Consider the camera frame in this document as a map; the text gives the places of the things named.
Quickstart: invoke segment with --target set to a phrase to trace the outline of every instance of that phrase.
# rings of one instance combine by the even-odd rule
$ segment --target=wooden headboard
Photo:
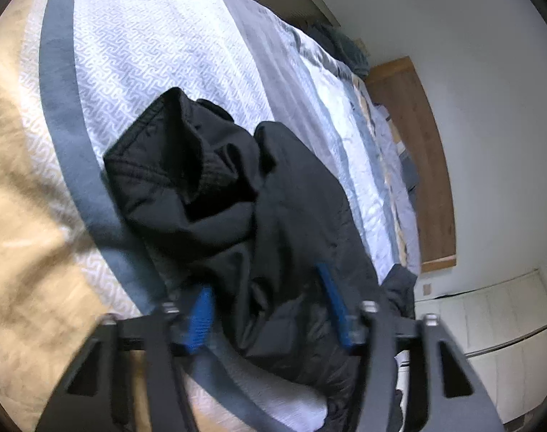
[[[366,87],[371,99],[388,109],[417,167],[421,271],[453,267],[457,264],[456,224],[446,157],[412,61],[405,57],[372,68]]]

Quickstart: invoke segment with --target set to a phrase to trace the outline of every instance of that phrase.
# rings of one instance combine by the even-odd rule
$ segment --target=dark clothing pile
[[[351,313],[373,300],[413,315],[415,276],[396,265],[378,285],[338,180],[281,123],[262,122],[252,136],[178,88],[104,160],[123,215],[176,262],[176,278],[212,285],[234,348],[317,388],[328,402],[324,430],[341,430],[359,359],[332,328],[316,265],[330,268]]]

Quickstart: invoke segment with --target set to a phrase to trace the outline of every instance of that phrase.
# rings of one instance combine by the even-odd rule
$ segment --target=patterned bedsheet
[[[172,86],[251,132],[287,125],[340,180],[380,281],[396,262],[419,272],[387,123],[308,36],[251,0],[13,0],[0,18],[0,402],[22,430],[100,314],[139,316],[165,294],[172,268],[120,217],[103,155]],[[203,432],[323,424],[319,393],[250,365],[219,327],[184,369]]]

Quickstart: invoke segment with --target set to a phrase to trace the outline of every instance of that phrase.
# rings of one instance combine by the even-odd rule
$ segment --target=silver bolt
[[[116,316],[113,313],[106,313],[100,318],[101,325],[115,325],[117,323]]]
[[[171,315],[177,315],[180,313],[179,308],[176,307],[176,305],[173,302],[164,302],[162,304],[162,309],[165,313],[171,314]]]
[[[374,301],[363,301],[362,310],[366,313],[378,313],[379,305],[377,302]]]
[[[437,313],[426,313],[423,317],[423,321],[427,327],[436,327],[439,325],[440,318]]]

